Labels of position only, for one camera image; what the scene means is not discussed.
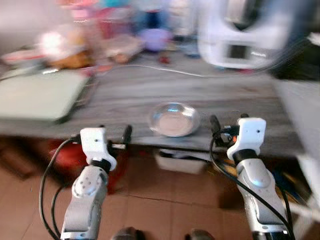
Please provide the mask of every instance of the metal bowl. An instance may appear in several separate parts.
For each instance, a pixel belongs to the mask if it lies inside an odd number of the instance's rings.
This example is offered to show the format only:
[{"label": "metal bowl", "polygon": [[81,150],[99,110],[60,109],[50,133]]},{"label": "metal bowl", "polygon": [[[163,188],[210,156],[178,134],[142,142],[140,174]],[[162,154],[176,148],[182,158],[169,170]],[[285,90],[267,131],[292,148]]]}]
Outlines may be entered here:
[{"label": "metal bowl", "polygon": [[193,133],[200,125],[200,116],[191,106],[178,103],[163,103],[150,115],[150,129],[168,137],[182,137]]}]

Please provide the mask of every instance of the white appliance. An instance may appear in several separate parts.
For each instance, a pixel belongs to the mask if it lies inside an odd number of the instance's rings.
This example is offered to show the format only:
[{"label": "white appliance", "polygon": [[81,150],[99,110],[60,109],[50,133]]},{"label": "white appliance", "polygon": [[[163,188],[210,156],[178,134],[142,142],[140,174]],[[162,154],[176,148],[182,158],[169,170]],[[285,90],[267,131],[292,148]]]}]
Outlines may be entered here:
[{"label": "white appliance", "polygon": [[272,65],[293,31],[297,1],[201,0],[201,56],[224,68],[259,69]]}]

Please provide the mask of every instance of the black cable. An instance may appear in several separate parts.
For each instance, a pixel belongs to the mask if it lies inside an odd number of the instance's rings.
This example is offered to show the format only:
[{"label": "black cable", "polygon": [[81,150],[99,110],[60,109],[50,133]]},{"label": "black cable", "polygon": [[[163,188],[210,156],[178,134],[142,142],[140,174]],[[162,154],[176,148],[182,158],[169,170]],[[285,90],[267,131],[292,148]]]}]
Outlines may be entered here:
[{"label": "black cable", "polygon": [[55,208],[56,208],[56,200],[58,198],[58,195],[60,194],[60,192],[65,189],[66,187],[70,186],[70,183],[66,183],[65,185],[59,187],[59,189],[56,191],[55,195],[53,196],[52,202],[51,202],[51,219],[52,219],[52,224],[53,224],[53,228],[55,230],[55,233],[58,236],[61,236],[61,233],[59,232],[57,223],[56,223],[56,216],[55,216]]},{"label": "black cable", "polygon": [[288,217],[288,223],[291,226],[291,228],[293,228],[292,215],[291,215],[291,210],[290,210],[290,205],[289,205],[289,201],[288,201],[288,198],[287,198],[287,194],[286,194],[285,190],[282,187],[280,187],[279,185],[278,185],[278,188],[280,189],[281,194],[282,194],[283,199],[284,199],[284,202],[285,202],[285,208],[286,208],[286,215]]},{"label": "black cable", "polygon": [[56,158],[57,158],[57,155],[58,153],[60,152],[60,150],[68,143],[71,143],[73,142],[74,140],[72,138],[68,139],[68,140],[65,140],[63,143],[61,143],[61,145],[57,148],[57,150],[55,151],[53,157],[51,158],[51,161],[49,162],[48,166],[46,167],[45,171],[44,171],[44,174],[42,176],[42,179],[41,179],[41,184],[40,184],[40,192],[39,192],[39,212],[40,212],[40,217],[41,217],[41,221],[42,223],[44,224],[46,230],[49,232],[49,234],[51,235],[51,237],[54,239],[54,240],[60,240],[60,237],[57,236],[53,230],[50,228],[47,220],[46,220],[46,217],[45,217],[45,213],[44,213],[44,188],[45,188],[45,183],[46,183],[46,178],[47,178],[47,175],[49,173],[49,170],[50,168],[52,167],[52,165],[55,163],[56,161]]},{"label": "black cable", "polygon": [[224,170],[222,167],[219,166],[219,164],[216,162],[214,156],[213,156],[213,147],[215,144],[215,141],[217,139],[217,137],[219,136],[220,131],[216,132],[215,134],[212,135],[212,140],[210,142],[210,149],[209,149],[209,154],[210,154],[210,159],[212,161],[212,163],[214,164],[214,166],[221,172],[223,173],[226,177],[228,177],[229,179],[231,179],[232,181],[234,181],[236,184],[238,184],[241,188],[243,188],[244,190],[246,190],[248,193],[250,193],[253,197],[255,197],[257,200],[259,200],[262,204],[264,204],[271,212],[273,212],[274,215],[276,215],[285,225],[285,227],[287,228],[290,238],[291,240],[296,240],[295,239],[295,235],[294,235],[294,231],[292,229],[292,227],[289,225],[289,223],[287,222],[287,220],[277,211],[274,209],[274,207],[272,207],[269,203],[267,203],[262,197],[260,197],[258,194],[256,194],[254,191],[252,191],[250,188],[248,188],[246,185],[244,185],[242,182],[240,182],[236,177],[230,175],[226,170]]}]

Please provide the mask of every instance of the gray table surface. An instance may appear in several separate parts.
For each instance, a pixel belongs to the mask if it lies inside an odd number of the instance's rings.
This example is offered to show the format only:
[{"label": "gray table surface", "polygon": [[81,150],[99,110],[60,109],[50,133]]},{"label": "gray table surface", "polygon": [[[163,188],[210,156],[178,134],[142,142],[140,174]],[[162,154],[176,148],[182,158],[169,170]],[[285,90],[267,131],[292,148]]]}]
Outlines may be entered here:
[{"label": "gray table surface", "polygon": [[[117,141],[126,125],[131,124],[133,144],[208,151],[211,114],[217,115],[222,125],[231,125],[241,113],[248,113],[267,121],[263,154],[295,156],[304,152],[271,76],[218,71],[201,59],[186,58],[181,53],[171,58],[172,69],[214,77],[142,67],[118,68],[98,77],[99,85],[91,100],[76,109],[69,121],[54,125],[2,120],[0,135],[64,139],[82,128],[105,125],[108,138]],[[152,55],[139,57],[131,64],[159,67]],[[154,134],[149,129],[149,115],[156,105],[165,102],[181,102],[196,108],[201,116],[200,128],[179,138]]]}]

